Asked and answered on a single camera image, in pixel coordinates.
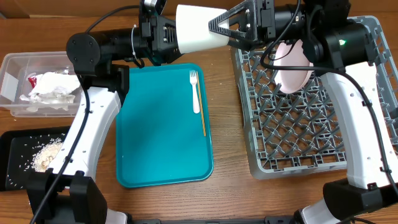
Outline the grey dishwasher rack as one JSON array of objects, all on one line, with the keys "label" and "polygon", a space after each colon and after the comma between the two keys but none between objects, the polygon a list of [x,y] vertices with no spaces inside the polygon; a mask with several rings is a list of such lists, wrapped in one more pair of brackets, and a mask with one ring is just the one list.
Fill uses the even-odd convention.
[{"label": "grey dishwasher rack", "polygon": [[[376,51],[370,81],[348,69],[368,95],[378,100],[391,145],[397,154],[397,67],[379,20],[358,16]],[[243,109],[249,169],[256,179],[276,179],[346,168],[340,127],[330,100],[332,82],[310,74],[294,93],[285,93],[280,75],[261,65],[262,50],[231,51],[235,82]]]}]

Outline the red snack wrapper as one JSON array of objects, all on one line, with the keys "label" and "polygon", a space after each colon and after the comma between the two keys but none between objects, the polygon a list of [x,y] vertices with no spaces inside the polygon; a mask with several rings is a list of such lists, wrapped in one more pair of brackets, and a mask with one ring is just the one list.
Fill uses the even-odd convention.
[{"label": "red snack wrapper", "polygon": [[31,84],[32,88],[35,88],[37,84],[37,77],[36,76],[31,76],[28,78],[29,83]]}]

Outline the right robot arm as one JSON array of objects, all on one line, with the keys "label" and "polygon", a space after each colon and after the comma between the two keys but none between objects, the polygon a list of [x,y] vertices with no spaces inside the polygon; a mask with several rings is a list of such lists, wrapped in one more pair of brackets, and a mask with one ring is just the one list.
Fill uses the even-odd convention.
[{"label": "right robot arm", "polygon": [[347,160],[345,179],[326,183],[323,198],[297,210],[289,223],[349,223],[397,203],[397,155],[379,101],[375,41],[348,18],[349,1],[243,1],[211,19],[211,32],[242,50],[300,39],[307,66],[271,65],[277,71],[313,71],[333,103]]}]

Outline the large pink plate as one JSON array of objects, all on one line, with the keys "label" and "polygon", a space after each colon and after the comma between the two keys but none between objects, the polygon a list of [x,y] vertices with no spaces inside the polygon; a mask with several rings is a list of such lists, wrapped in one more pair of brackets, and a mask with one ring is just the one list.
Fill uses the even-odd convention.
[{"label": "large pink plate", "polygon": [[[279,44],[275,53],[275,66],[301,66],[312,67],[313,64],[308,61],[303,54],[303,42],[298,40],[293,49],[290,51],[292,45],[287,45],[284,42]],[[276,84],[281,84],[280,91],[286,94],[294,93],[302,89],[308,82],[312,71],[306,70],[279,70],[274,78]]]}]

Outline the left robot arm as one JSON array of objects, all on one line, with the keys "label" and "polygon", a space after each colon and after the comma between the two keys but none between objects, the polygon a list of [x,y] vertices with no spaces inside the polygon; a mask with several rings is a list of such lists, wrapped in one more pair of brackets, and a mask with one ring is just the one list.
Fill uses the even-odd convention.
[{"label": "left robot arm", "polygon": [[67,56],[83,89],[81,103],[60,152],[27,183],[32,223],[131,223],[129,213],[108,208],[95,183],[98,159],[109,127],[129,91],[129,62],[159,66],[180,57],[175,21],[139,16],[133,28],[71,36]]}]

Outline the white paper cup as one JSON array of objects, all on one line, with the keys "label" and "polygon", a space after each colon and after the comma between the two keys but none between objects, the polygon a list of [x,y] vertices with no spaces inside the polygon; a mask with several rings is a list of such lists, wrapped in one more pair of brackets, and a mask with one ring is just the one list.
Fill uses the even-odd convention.
[{"label": "white paper cup", "polygon": [[181,54],[223,47],[229,37],[210,32],[208,23],[226,9],[179,4],[176,10],[178,49]]}]

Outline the rice and peanut scraps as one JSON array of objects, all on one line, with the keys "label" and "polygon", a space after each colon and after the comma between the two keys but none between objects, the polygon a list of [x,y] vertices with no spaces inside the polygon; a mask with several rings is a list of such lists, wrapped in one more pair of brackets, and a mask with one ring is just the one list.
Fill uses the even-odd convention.
[{"label": "rice and peanut scraps", "polygon": [[7,167],[6,190],[23,189],[31,172],[45,172],[61,150],[65,133],[14,138]]}]

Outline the white napkin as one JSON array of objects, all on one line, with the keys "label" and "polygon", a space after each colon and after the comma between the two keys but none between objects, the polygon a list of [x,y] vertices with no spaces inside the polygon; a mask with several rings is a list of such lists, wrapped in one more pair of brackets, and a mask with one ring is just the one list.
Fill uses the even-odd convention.
[{"label": "white napkin", "polygon": [[27,96],[21,95],[20,100],[33,105],[55,105],[54,109],[68,111],[67,104],[72,104],[75,100],[72,93],[80,87],[76,75],[46,72],[38,75],[32,73],[31,76],[37,77],[37,84]]}]

